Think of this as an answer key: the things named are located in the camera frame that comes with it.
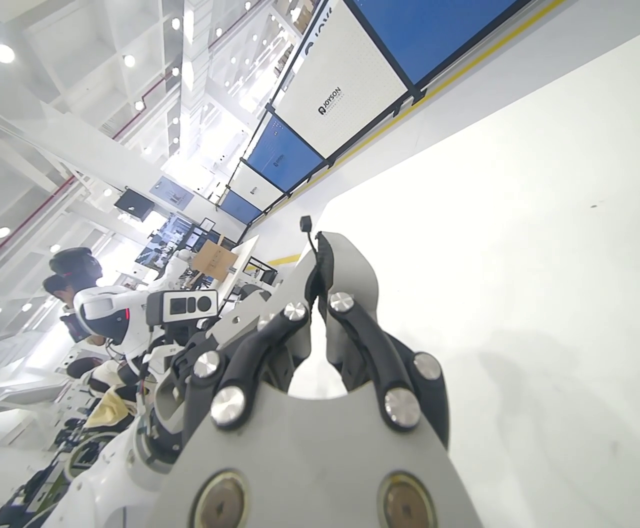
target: cardboard box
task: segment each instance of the cardboard box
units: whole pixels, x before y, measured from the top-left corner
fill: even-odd
[[[211,240],[207,240],[202,249],[193,257],[191,267],[208,277],[224,280],[237,258],[236,254],[214,244]]]

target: cable connector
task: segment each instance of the cable connector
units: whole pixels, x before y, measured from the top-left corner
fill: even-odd
[[[311,246],[311,250],[314,252],[314,255],[318,256],[318,251],[314,246],[313,240],[311,240],[311,230],[313,229],[313,223],[311,222],[310,216],[303,216],[300,218],[300,230],[303,233],[307,233],[307,239],[309,240],[309,245]]]

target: black hair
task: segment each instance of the black hair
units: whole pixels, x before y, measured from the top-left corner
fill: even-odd
[[[67,279],[59,275],[51,275],[42,281],[42,287],[49,295],[55,295],[56,291],[64,291],[67,286]]]
[[[80,358],[72,361],[67,367],[67,376],[78,380],[83,374],[92,371],[98,366],[96,359],[98,358]]]
[[[63,250],[49,261],[51,271],[67,280],[76,292],[96,286],[102,276],[100,263],[89,248]]]

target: joyson logo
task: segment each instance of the joyson logo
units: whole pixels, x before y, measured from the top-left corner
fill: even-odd
[[[329,97],[327,97],[324,100],[323,105],[318,107],[318,112],[320,112],[320,115],[324,115],[327,112],[329,112],[329,110],[331,110],[333,106],[333,103],[338,101],[341,97],[342,97],[342,90],[340,89],[339,86],[336,86],[336,89],[332,91]]]

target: white table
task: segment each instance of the white table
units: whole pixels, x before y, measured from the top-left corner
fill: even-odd
[[[380,325],[440,359],[451,457],[491,528],[639,522],[640,106],[579,77],[344,193],[317,226],[372,264]],[[292,392],[337,396],[313,321]]]
[[[233,273],[229,273],[224,280],[214,280],[211,283],[211,289],[214,289],[218,292],[218,305],[219,307],[224,306],[225,301],[231,295],[234,287],[240,281],[240,279],[246,277],[247,281],[250,277],[244,273],[244,268],[249,263],[251,259],[251,254],[253,253],[256,244],[258,243],[259,236],[256,235],[253,238],[243,242],[242,244],[237,245],[235,248],[231,250],[234,255],[237,255],[238,258],[234,263],[233,267],[236,270]]]

